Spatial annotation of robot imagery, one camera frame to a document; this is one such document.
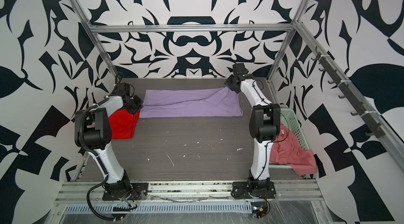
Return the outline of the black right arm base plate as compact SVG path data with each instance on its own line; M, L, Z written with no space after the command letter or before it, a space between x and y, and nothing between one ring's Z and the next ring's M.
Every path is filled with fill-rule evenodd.
M231 190L231 196L235 199L274 199L275 194L275 185L269 179L249 180L247 182L233 182Z

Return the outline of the purple t shirt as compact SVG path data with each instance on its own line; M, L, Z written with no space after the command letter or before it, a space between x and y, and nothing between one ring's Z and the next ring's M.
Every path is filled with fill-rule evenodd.
M141 118L242 117L239 94L227 87L146 90Z

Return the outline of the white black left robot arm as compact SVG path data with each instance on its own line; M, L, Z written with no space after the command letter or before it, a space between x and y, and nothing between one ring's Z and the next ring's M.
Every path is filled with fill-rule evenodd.
M75 144L87 151L97 163L106 191L129 191L131 184L118 163L112 140L130 139L143 106L128 83L117 83L104 100L75 114Z

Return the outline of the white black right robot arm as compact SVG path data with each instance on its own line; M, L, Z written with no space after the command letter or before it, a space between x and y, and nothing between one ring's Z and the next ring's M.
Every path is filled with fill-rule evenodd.
M271 102L258 86L258 80L243 63L233 65L233 73L225 81L235 93L243 93L251 105L249 132L254 142L254 156L250 168L250 189L270 185L270 154L280 134L280 106Z

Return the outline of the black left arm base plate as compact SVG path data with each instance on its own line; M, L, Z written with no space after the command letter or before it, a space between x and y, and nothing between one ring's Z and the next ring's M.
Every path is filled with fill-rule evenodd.
M131 183L128 189L107 189L105 186L103 201L116 201L125 197L127 200L139 200L148 195L149 183Z

